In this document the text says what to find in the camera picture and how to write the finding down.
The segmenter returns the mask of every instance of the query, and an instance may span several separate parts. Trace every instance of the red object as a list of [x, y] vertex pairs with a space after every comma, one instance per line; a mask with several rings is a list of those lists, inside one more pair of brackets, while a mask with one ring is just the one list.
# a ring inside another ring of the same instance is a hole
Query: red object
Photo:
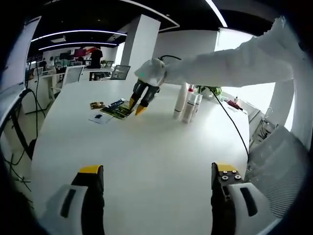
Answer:
[[74, 57], [80, 57], [86, 55], [86, 49], [75, 49]]
[[97, 48], [92, 47], [92, 48], [90, 48], [90, 49], [87, 50], [87, 54], [93, 53], [95, 50], [97, 50]]
[[236, 104], [234, 101], [229, 100], [227, 101], [227, 104], [229, 104], [231, 107], [234, 107], [235, 109], [243, 110], [238, 104]]

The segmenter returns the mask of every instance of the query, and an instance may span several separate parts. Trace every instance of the person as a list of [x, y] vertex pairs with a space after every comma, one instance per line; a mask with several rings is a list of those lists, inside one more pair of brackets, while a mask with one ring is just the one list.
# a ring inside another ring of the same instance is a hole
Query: person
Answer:
[[96, 50], [94, 50], [91, 54], [91, 69], [99, 69], [101, 68], [100, 59], [103, 56], [102, 51], [100, 50], [100, 46], [96, 46]]
[[48, 69], [52, 69], [54, 67], [54, 60], [53, 60], [53, 56], [50, 57], [49, 62], [47, 64]]
[[45, 58], [39, 63], [39, 67], [43, 67], [43, 71], [45, 71], [47, 66], [47, 62], [45, 61]]
[[84, 60], [82, 56], [78, 57], [77, 61], [82, 62], [82, 65], [86, 65], [86, 61]]

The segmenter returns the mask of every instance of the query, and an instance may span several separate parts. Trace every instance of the ceiling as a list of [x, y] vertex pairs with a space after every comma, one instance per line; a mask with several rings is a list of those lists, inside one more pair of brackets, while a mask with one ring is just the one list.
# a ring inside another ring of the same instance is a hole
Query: ceiling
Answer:
[[[168, 16], [171, 20], [179, 24], [179, 27], [166, 31], [190, 29], [218, 30], [222, 26], [205, 0], [134, 1]], [[33, 17], [42, 16], [34, 38], [60, 31], [78, 29], [126, 32], [124, 26], [140, 14], [159, 20], [161, 22], [160, 30], [175, 26], [168, 19], [143, 7], [124, 2], [123, 0], [88, 0], [81, 1], [80, 4], [76, 0], [43, 2], [44, 4], [38, 6], [32, 14]], [[257, 36], [269, 30], [274, 19], [279, 16], [277, 12], [263, 2], [261, 0], [214, 0], [229, 28], [245, 31]], [[34, 55], [38, 53], [39, 48], [54, 45], [51, 39], [60, 38], [60, 36], [62, 35], [51, 36], [32, 42], [30, 54]], [[90, 32], [68, 33], [65, 34], [65, 37], [66, 43], [110, 41], [115, 44], [125, 41], [126, 38], [125, 36], [119, 37], [113, 34]]]

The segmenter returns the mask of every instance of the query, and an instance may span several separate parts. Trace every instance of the green plant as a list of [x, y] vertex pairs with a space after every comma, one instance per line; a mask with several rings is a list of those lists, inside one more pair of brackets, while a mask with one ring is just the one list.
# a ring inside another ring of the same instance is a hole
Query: green plant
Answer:
[[199, 86], [197, 85], [196, 88], [198, 89], [198, 93], [202, 93], [205, 89], [208, 89], [209, 91], [214, 92], [216, 96], [220, 95], [222, 93], [221, 87], [209, 87], [209, 86]]

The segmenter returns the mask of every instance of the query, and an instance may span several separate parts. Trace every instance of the computer monitor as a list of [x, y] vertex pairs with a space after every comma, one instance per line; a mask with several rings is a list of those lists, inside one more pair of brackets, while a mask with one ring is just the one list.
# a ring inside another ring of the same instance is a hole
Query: computer monitor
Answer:
[[70, 56], [69, 52], [61, 53], [60, 54], [60, 60], [67, 60], [69, 56]]
[[113, 63], [114, 63], [114, 61], [107, 61], [106, 65], [104, 67], [105, 68], [111, 68]]
[[74, 57], [80, 57], [86, 55], [86, 49], [75, 49]]

